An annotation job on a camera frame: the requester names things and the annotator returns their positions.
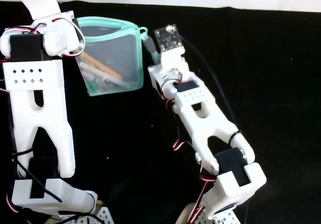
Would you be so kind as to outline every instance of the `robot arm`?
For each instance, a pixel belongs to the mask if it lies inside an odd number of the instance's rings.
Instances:
[[[250,198],[266,177],[259,164],[254,163],[253,149],[244,136],[224,116],[204,82],[189,71],[176,26],[156,30],[155,35],[161,54],[160,63],[148,68],[152,85],[163,99],[174,104],[174,112],[192,139],[196,161],[217,175],[216,183],[201,200],[203,215],[207,219],[223,219],[222,215],[228,216],[228,212]],[[208,147],[211,136],[231,148],[212,153]]]
[[[0,51],[6,57],[2,63],[11,101],[17,171],[21,176],[15,180],[12,203],[46,214],[93,213],[97,194],[74,188],[60,178],[74,175],[75,156],[67,120],[62,60],[52,58],[81,54],[84,36],[73,22],[73,12],[61,13],[56,0],[22,1],[34,22],[8,28],[0,37]],[[42,91],[43,106],[36,104],[35,90]],[[33,157],[38,127],[46,130],[55,145],[58,162]]]

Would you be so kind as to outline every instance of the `translucent zipper pouch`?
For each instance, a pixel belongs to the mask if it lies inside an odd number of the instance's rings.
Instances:
[[[76,60],[89,95],[142,88],[141,36],[147,34],[147,28],[103,17],[77,20],[86,46]]]

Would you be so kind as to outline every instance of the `black fabric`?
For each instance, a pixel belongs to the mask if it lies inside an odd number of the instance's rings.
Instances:
[[[251,202],[247,223],[319,222],[321,14],[82,2],[60,6],[79,17],[123,19],[150,31],[176,24],[215,70],[239,129],[267,176]],[[0,9],[0,30],[31,23],[20,3],[0,3]],[[198,57],[188,47],[185,57],[224,110]],[[145,70],[152,63],[146,51],[143,62]],[[116,224],[175,223],[184,206],[197,199],[203,182],[194,151],[188,145],[171,150],[175,123],[148,73],[140,90],[97,97],[86,93],[74,59],[64,60],[64,76],[76,155],[76,172],[68,183],[96,191]],[[12,152],[7,98],[0,95],[6,167]],[[6,207],[12,170],[3,168],[2,214],[4,220],[7,215],[11,223],[22,223]],[[245,206],[236,212],[243,223]]]

